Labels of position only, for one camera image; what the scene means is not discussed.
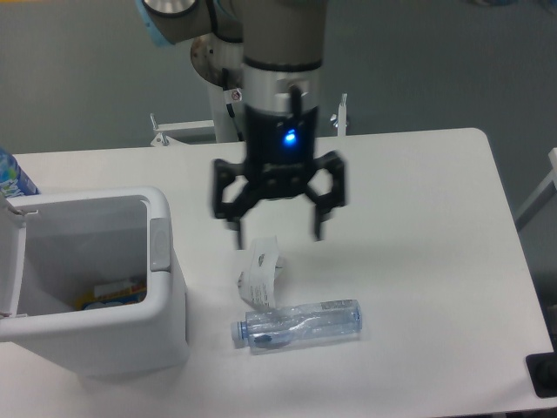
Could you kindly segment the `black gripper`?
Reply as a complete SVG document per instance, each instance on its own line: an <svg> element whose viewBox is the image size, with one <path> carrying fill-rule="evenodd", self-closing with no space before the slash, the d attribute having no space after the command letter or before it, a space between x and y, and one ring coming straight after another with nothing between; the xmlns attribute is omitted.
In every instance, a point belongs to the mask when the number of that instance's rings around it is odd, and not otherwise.
<svg viewBox="0 0 557 418"><path fill-rule="evenodd" d="M346 165L337 151L314 158L317 107L297 117L267 114L245 107L244 163L212 161L211 208L236 234L238 250L245 248L243 217L262 199L290 199L304 194L314 204L313 235L323 239L322 224L332 210L343 207ZM320 171L330 175L330 190L317 192L310 181Z"/></svg>

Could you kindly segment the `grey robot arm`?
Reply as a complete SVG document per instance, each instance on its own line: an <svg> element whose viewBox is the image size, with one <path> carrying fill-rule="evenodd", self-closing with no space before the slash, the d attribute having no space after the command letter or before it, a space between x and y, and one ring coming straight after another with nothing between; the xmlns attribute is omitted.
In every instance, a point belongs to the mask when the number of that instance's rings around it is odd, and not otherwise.
<svg viewBox="0 0 557 418"><path fill-rule="evenodd" d="M337 152L315 157L325 1L138 1L151 38L174 45L213 35L241 45L233 64L212 54L220 82L239 81L245 159L212 163L211 206L217 219L241 233L242 218L261 200L304 194L314 204L313 234L332 210L346 205L346 165Z"/></svg>

